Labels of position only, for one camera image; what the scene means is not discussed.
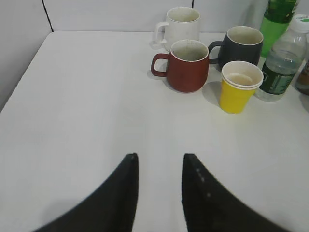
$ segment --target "mug handle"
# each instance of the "mug handle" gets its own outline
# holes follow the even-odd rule
[[[155,70],[155,62],[158,60],[158,59],[169,59],[169,54],[163,54],[163,53],[159,53],[159,54],[156,54],[153,58],[153,62],[151,63],[151,73],[155,76],[162,76],[162,77],[166,77],[167,75],[167,72],[161,72],[161,71],[157,71]]]
[[[208,47],[209,53],[212,51],[214,47],[217,46],[224,46],[224,42],[223,41],[212,42]],[[218,58],[209,60],[209,64],[217,64],[218,62],[219,62]]]
[[[155,31],[154,31],[154,41],[156,41],[158,44],[165,44],[167,41],[166,39],[162,39],[160,40],[158,38],[158,35],[159,35],[159,29],[160,27],[165,27],[165,26],[168,26],[169,23],[168,22],[160,22],[160,23],[157,23],[156,26],[155,26]]]

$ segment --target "white wall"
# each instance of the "white wall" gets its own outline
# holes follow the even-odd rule
[[[194,0],[201,13],[201,31],[226,32],[234,26],[259,29],[268,0]],[[297,14],[309,15],[309,0],[301,0]]]
[[[0,1],[0,111],[50,32],[41,0]]]
[[[54,30],[153,31],[192,0],[44,0]]]
[[[44,0],[55,30],[153,31],[168,9],[192,0]],[[194,0],[201,31],[225,32],[237,25],[259,28],[268,0]],[[298,13],[309,14],[309,0]]]

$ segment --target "yellow paper cup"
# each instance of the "yellow paper cup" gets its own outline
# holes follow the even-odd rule
[[[232,61],[222,67],[220,107],[227,113],[239,114],[263,82],[263,73],[254,64]]]

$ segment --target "bottle cap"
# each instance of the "bottle cap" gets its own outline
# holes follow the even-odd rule
[[[309,32],[309,16],[304,14],[295,15],[290,23],[290,29],[298,33]]]

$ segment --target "red mug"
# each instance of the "red mug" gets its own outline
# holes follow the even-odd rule
[[[167,59],[166,72],[155,70],[158,59]],[[156,54],[151,64],[151,73],[166,77],[173,89],[190,93],[203,87],[208,76],[209,50],[196,40],[175,42],[169,54]]]

